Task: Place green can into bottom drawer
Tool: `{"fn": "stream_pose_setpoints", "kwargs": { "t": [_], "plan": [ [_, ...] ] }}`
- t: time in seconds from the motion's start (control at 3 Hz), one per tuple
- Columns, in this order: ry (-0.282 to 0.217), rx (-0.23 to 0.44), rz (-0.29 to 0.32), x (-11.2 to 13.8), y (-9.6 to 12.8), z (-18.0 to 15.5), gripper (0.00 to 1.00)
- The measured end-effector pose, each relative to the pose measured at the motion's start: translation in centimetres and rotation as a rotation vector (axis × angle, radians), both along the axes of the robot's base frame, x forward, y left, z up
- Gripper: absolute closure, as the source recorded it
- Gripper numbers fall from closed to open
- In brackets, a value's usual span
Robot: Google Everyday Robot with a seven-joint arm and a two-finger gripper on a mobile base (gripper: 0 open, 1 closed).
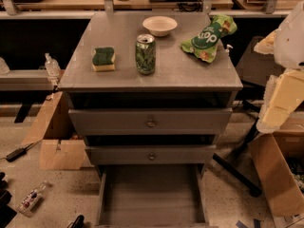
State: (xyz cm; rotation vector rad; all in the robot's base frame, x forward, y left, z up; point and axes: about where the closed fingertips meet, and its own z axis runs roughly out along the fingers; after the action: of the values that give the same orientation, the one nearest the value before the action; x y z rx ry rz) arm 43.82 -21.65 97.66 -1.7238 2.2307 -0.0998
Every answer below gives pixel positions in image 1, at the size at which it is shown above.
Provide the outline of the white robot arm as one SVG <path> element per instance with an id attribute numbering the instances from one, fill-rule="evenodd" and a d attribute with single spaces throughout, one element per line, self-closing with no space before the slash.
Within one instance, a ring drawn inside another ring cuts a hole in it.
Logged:
<path id="1" fill-rule="evenodd" d="M 260 133 L 273 133 L 304 102 L 304 1 L 254 51 L 272 53 L 275 62 L 285 68 L 279 76 L 270 76 L 256 124 Z"/>

